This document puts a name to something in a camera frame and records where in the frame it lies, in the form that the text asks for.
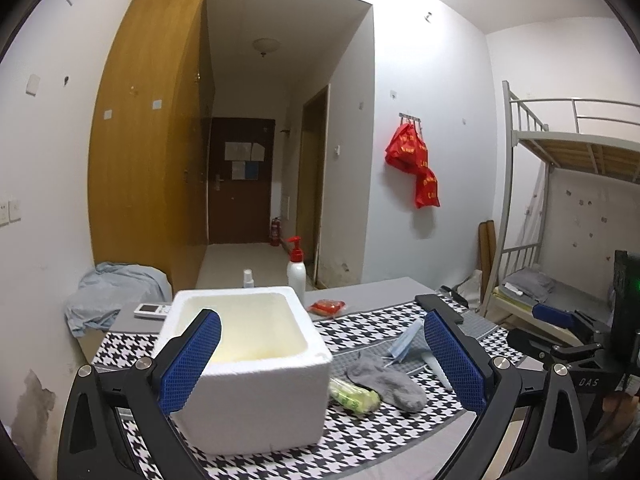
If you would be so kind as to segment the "person's right hand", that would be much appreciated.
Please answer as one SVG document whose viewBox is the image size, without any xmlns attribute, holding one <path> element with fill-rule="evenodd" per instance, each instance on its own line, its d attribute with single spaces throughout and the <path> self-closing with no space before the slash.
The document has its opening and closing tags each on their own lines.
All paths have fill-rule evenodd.
<svg viewBox="0 0 640 480">
<path fill-rule="evenodd" d="M 625 391 L 616 391 L 602 401 L 605 423 L 601 430 L 601 440 L 611 441 L 620 437 L 634 422 L 638 412 L 639 398 Z"/>
</svg>

